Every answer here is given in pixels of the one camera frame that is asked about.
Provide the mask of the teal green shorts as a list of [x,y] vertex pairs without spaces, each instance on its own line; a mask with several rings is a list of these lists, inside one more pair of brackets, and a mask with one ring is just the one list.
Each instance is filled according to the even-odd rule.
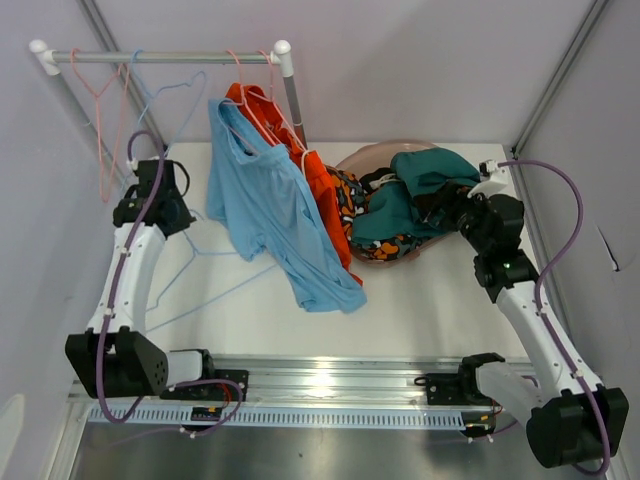
[[394,179],[373,191],[365,212],[355,217],[351,240],[363,247],[408,235],[426,240],[445,233],[426,221],[427,210],[448,182],[472,188],[480,182],[475,166],[440,147],[400,152],[390,162]]

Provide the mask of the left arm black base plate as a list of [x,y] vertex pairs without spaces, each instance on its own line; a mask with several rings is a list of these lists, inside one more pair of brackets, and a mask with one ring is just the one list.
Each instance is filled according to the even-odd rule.
[[246,399],[249,386],[249,371],[239,369],[221,369],[213,373],[216,383],[208,381],[198,385],[189,385],[165,390],[160,394],[163,400],[176,401],[212,401],[233,402]]

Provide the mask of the light blue wire hanger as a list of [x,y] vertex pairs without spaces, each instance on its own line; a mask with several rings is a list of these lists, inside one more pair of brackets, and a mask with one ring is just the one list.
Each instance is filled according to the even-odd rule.
[[196,210],[191,214],[195,223],[172,247],[184,263],[152,289],[146,310],[149,333],[206,310],[276,269],[266,254],[245,260],[224,226]]
[[143,96],[143,106],[141,113],[138,115],[136,126],[142,127],[144,123],[151,125],[153,109],[162,103],[166,103],[168,100],[187,100],[187,103],[181,103],[174,109],[174,113],[177,113],[179,123],[173,133],[167,136],[160,135],[160,127],[157,127],[158,132],[156,136],[163,138],[165,150],[168,150],[181,139],[186,127],[189,125],[200,105],[204,96],[205,87],[208,83],[208,76],[204,70],[198,70],[181,82],[166,84],[152,89],[147,85],[137,67],[143,53],[143,49],[136,49],[132,53],[129,63],[130,73],[136,81],[136,84],[140,87]]

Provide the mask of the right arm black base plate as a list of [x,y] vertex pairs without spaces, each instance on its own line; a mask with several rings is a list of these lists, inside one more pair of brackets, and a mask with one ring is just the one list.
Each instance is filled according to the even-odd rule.
[[474,380],[459,373],[428,373],[413,380],[424,389],[427,403],[435,406],[491,406],[492,400],[483,395]]

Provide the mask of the orange black patterned shorts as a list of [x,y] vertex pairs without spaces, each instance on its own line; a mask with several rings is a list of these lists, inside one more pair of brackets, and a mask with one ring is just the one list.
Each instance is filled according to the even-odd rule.
[[399,234],[385,240],[374,240],[361,245],[352,241],[354,220],[368,212],[369,195],[358,178],[351,172],[327,166],[336,193],[340,222],[354,257],[363,262],[390,263],[418,251],[424,244],[408,234]]

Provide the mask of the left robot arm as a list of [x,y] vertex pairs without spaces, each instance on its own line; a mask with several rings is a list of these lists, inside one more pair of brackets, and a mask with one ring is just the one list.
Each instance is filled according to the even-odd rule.
[[114,250],[103,293],[82,333],[65,354],[87,394],[97,399],[168,396],[176,384],[197,400],[216,390],[205,349],[164,351],[146,336],[146,310],[156,264],[167,239],[195,218],[176,184],[181,165],[143,160],[113,212]]

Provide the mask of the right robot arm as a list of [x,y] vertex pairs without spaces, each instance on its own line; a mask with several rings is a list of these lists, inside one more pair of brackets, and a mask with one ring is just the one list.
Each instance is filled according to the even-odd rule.
[[514,328],[537,379],[525,380],[491,355],[466,357],[458,395],[472,404],[488,397],[504,407],[524,427],[542,466],[581,469],[600,461],[603,474],[618,451],[629,402],[588,367],[549,305],[541,276],[520,247],[523,203],[453,182],[414,202],[424,223],[459,233],[474,249],[476,280]]

